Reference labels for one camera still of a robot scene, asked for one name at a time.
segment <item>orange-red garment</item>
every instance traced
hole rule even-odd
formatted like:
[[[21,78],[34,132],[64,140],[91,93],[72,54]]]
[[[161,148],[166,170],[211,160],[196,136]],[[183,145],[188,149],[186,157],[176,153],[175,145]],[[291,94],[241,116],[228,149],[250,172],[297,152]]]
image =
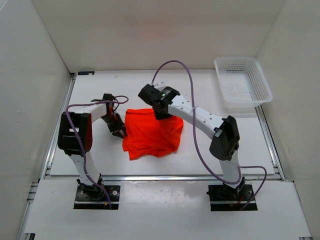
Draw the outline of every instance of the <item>orange-red garment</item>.
[[[151,108],[128,109],[124,125],[127,136],[123,139],[122,147],[129,152],[130,160],[135,160],[143,155],[159,158],[176,151],[184,121],[176,116],[156,120]]]

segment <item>folded red fabric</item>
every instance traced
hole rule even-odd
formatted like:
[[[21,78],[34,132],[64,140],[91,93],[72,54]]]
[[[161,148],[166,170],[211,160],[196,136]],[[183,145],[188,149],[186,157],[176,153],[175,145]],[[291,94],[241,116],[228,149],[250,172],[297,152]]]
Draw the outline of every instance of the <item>folded red fabric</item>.
[[[143,155],[159,158],[176,151],[184,121],[177,116],[156,120],[151,108],[128,109],[124,125],[127,136],[122,147],[129,153],[130,160],[135,160]]]

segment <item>white floor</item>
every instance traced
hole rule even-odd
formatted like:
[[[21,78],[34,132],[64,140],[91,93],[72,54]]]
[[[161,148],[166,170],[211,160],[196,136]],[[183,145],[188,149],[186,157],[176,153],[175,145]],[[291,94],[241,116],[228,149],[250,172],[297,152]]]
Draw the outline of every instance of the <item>white floor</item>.
[[[154,70],[96,71],[94,75],[76,77],[70,104],[89,103],[92,99],[102,98],[104,93],[126,95],[129,102],[118,108],[123,120],[127,109],[149,108],[138,93],[151,82]],[[226,117],[229,115],[223,107],[223,99],[215,70],[192,70],[195,102],[197,106],[211,113]],[[184,70],[163,70],[156,82],[166,82],[167,86],[178,90],[190,99],[190,82]],[[272,160],[260,127],[257,115],[252,109],[249,114],[235,114],[240,142],[239,162],[242,166],[261,165],[273,174]],[[144,156],[130,161],[127,152],[122,149],[122,139],[110,134],[106,124],[97,120],[93,126],[92,157],[97,169],[103,175],[208,175],[201,164],[193,142],[192,126],[185,122],[181,143],[176,153],[162,158]],[[211,140],[201,131],[197,131],[201,153],[207,164],[217,174],[222,174],[219,162],[209,152]],[[262,174],[260,169],[244,169],[244,174]],[[56,149],[50,175],[78,175],[71,159],[60,149]]]
[[[310,237],[293,183],[267,181],[258,211],[211,212],[206,181],[121,183],[119,210],[73,209],[75,179],[41,180],[25,232],[36,240],[299,240]],[[256,190],[260,182],[253,182]]]

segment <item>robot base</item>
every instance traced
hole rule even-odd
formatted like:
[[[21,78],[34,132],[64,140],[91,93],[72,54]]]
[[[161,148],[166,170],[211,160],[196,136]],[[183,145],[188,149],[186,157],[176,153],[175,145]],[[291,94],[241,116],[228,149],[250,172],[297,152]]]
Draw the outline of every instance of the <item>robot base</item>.
[[[111,210],[119,209],[119,199],[120,199],[120,186],[119,185],[105,185],[104,189],[109,194],[111,200]],[[82,191],[81,186],[78,185],[73,209],[100,209],[100,210],[110,210],[109,203],[105,205],[106,196],[99,198],[92,198]]]
[[[230,199],[223,185],[209,185],[207,194],[210,197],[211,212],[239,211],[254,194],[251,184],[245,184],[236,199]],[[257,211],[256,200],[253,199],[243,211]]]

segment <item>plastic basket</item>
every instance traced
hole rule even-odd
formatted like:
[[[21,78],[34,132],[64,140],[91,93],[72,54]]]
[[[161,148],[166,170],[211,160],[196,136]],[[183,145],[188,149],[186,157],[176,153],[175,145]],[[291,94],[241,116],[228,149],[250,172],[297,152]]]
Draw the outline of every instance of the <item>plastic basket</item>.
[[[255,58],[218,57],[214,65],[226,108],[249,109],[273,99]]]

